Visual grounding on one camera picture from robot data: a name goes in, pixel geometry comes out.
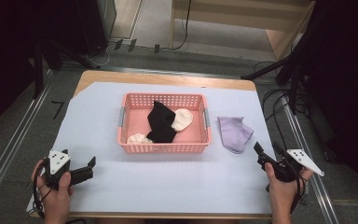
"person's left hand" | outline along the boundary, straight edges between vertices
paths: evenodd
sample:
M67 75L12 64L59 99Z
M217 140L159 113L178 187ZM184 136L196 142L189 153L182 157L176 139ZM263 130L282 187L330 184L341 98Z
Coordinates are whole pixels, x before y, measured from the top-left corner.
M34 181L34 174L40 163L42 163L42 161L39 161L34 167L34 171L31 176L32 181ZM73 193L73 190L69 188L70 184L71 174L69 172L62 175L59 182L59 190L50 189L46 186L46 181L42 176L37 177L36 186L40 191L41 198L44 198L42 204L45 208L45 224L58 224L66 222L71 206L69 196Z

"lavender sock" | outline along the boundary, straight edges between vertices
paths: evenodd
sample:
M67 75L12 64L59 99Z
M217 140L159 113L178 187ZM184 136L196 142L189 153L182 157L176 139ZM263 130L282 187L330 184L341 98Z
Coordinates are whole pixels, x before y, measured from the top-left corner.
M231 152L242 153L253 130L242 123L243 117L218 117L223 146Z

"table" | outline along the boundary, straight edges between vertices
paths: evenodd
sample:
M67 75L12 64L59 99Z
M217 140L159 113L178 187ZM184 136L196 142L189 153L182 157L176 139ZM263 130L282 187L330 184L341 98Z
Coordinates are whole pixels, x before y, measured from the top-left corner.
M305 31L314 4L310 0L192 0L189 20L265 29L280 60ZM188 0L172 0L171 48L174 20L186 20L187 10Z
M116 138L120 103L127 91L204 94L212 143L201 154L126 154ZM236 97L219 99L232 95ZM255 130L243 154L223 148L216 115L244 116L245 124ZM69 149L71 169L97 158L94 177L74 186L73 217L270 218L268 179L256 162L256 141L273 155L251 81L86 71L53 150Z

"hand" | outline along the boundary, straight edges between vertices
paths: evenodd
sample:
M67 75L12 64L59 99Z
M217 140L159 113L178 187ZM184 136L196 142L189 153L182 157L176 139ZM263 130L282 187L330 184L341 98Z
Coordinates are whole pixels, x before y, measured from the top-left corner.
M34 174L37 167L42 161L39 161L34 167L31 180L34 181ZM45 208L45 224L65 223L69 215L71 201L69 195L72 195L73 191L69 188L71 183L71 174L66 172L62 175L59 182L59 190L50 189L46 186L46 181L42 176L38 176L36 180L36 186L40 190L41 198L43 199L43 206Z
M269 180L269 199L272 209L272 223L291 223L290 209L292 207L293 199L297 194L297 182L289 183L282 182L275 177L274 168L266 162L266 173ZM313 175L311 170L303 169L300 175L307 181ZM303 182L300 180L301 188L303 189Z

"pink plastic basket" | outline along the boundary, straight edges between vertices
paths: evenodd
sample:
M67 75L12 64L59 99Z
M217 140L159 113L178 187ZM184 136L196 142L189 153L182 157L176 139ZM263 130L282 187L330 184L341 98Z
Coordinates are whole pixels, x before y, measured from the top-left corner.
M154 107L154 101L166 105L172 111L188 109L193 114L193 122L178 132L172 143L127 144L131 135L148 134L151 131L147 116ZM117 141L127 153L201 153L211 138L208 109L202 94L129 92L124 95Z

